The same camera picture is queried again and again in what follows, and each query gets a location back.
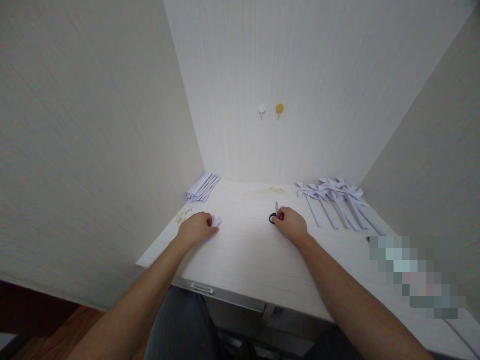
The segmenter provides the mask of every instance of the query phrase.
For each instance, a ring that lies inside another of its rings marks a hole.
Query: bundle of paper strips
[[[337,177],[336,181],[326,177],[319,180],[323,184],[309,184],[308,187],[305,187],[302,182],[296,183],[300,187],[298,190],[298,196],[302,194],[306,195],[308,205],[310,205],[311,212],[318,227],[321,227],[322,225],[310,198],[320,201],[321,206],[325,210],[326,216],[330,220],[331,225],[335,230],[337,230],[339,227],[329,211],[327,203],[331,203],[332,205],[336,206],[340,219],[346,229],[353,228],[355,231],[360,231],[360,229],[367,230],[369,227],[365,222],[366,220],[379,235],[386,235],[384,231],[363,210],[363,207],[367,207],[369,205],[362,200],[362,196],[364,195],[362,189],[356,187],[355,185],[349,185],[340,177]],[[344,209],[342,205],[344,201],[348,202],[349,207],[358,223]]]
[[[217,185],[219,181],[220,178],[213,175],[211,172],[205,174],[205,176],[198,180],[196,184],[186,192],[186,198],[191,203],[196,201],[200,201],[202,203],[206,202],[215,185]]]

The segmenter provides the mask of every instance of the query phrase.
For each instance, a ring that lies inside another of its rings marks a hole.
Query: wooden floor
[[[12,360],[66,359],[104,314],[104,312],[89,307],[79,306],[52,336],[33,337]],[[134,360],[141,360],[145,357],[147,343],[148,337],[136,353]]]

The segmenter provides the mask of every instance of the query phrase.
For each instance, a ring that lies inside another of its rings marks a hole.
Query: jeans
[[[172,286],[153,324],[145,360],[231,358],[220,341],[218,330],[202,296]],[[304,359],[362,357],[340,328],[335,327],[322,335]]]

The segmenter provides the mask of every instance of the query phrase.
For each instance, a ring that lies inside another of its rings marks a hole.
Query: person's left hand
[[[199,212],[180,225],[175,241],[189,251],[218,233],[219,230],[218,227],[212,227],[212,215]]]

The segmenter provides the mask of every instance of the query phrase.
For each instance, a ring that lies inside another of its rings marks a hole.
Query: white desk
[[[220,216],[223,222],[218,234],[187,255],[176,274],[177,281],[199,282],[215,291],[223,290],[332,321],[299,251],[269,222],[269,215],[275,212],[275,201],[280,207],[288,206],[299,212],[318,243],[385,304],[427,349],[475,359],[444,321],[426,320],[423,310],[411,308],[408,298],[398,295],[386,283],[385,274],[378,272],[377,264],[370,261],[366,237],[377,235],[373,229],[355,232],[341,226],[333,230],[320,202],[315,200],[313,204],[323,225],[317,227],[305,196],[297,197],[294,186],[221,180],[206,203],[187,203],[179,214],[192,209],[189,217],[204,211]],[[373,209],[366,211],[387,234],[394,235]],[[137,262],[139,266],[148,268],[165,250],[177,235],[178,222],[175,218],[170,222]]]

